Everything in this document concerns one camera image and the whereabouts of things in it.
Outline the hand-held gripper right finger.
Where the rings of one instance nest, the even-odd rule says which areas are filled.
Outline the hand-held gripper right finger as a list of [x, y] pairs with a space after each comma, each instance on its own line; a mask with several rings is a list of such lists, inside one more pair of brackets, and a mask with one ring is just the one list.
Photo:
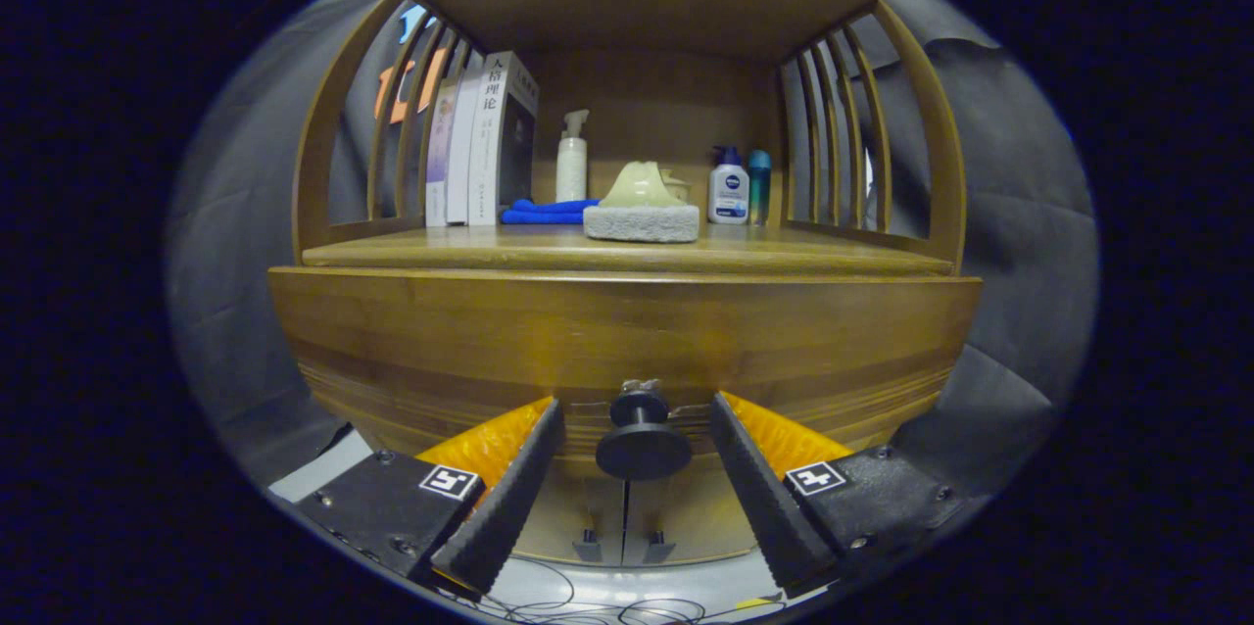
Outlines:
[[789, 597], [890, 572], [966, 508], [963, 492], [893, 446], [851, 453], [726, 392], [709, 407], [709, 435]]

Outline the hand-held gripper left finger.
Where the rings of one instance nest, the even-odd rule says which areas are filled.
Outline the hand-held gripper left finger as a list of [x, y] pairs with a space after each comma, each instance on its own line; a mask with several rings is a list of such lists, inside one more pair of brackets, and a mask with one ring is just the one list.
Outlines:
[[564, 439], [556, 398], [420, 453], [379, 451], [296, 508], [364, 558], [461, 597], [489, 594]]

